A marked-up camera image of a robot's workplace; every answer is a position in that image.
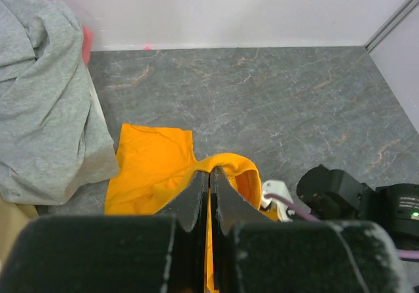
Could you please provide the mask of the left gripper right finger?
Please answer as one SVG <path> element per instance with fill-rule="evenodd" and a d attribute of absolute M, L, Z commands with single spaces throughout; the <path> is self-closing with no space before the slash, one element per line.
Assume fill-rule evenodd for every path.
<path fill-rule="evenodd" d="M 221 167 L 209 176 L 212 224 L 213 280 L 219 292 L 243 292 L 241 266 L 249 258 L 240 234 L 246 227 L 270 219 L 252 206 L 228 181 Z"/>

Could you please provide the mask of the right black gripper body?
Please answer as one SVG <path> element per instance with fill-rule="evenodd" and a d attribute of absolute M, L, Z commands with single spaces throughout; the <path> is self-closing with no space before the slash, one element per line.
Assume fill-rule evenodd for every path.
<path fill-rule="evenodd" d="M 321 220 L 370 220 L 376 210 L 376 192 L 340 169 L 319 165 L 297 184 L 297 196 Z"/>

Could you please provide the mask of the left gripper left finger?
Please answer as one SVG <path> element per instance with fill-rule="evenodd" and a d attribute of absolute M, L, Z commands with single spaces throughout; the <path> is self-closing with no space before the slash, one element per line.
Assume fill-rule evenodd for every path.
<path fill-rule="evenodd" d="M 206 291 L 207 173 L 197 171 L 188 186 L 158 213 L 157 262 L 160 292 Z"/>

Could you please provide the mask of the orange t shirt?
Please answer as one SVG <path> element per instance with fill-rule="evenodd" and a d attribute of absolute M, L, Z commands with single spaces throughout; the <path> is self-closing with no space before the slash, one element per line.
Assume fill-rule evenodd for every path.
<path fill-rule="evenodd" d="M 109 181 L 104 213 L 105 225 L 117 233 L 111 239 L 112 258 L 122 270 L 118 275 L 124 283 L 122 291 L 160 292 L 162 268 L 155 252 L 157 213 L 188 186 L 195 172 L 203 171 L 207 173 L 206 288 L 219 292 L 213 280 L 209 175 L 221 167 L 232 187 L 260 211 L 262 182 L 257 166 L 233 153 L 197 160 L 191 131 L 131 124 L 122 126 L 117 161 L 119 173 Z M 244 228 L 240 236 L 255 237 L 256 225 Z M 257 268 L 250 266 L 255 255 L 249 251 L 241 266 L 244 291 L 256 290 Z"/>

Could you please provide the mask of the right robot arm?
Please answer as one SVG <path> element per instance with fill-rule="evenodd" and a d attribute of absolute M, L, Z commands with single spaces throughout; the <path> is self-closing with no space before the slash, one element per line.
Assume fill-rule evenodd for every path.
<path fill-rule="evenodd" d="M 396 247 L 418 250 L 418 185 L 371 188 L 341 169 L 319 165 L 297 184 L 297 196 L 321 220 L 369 220 L 383 227 Z"/>

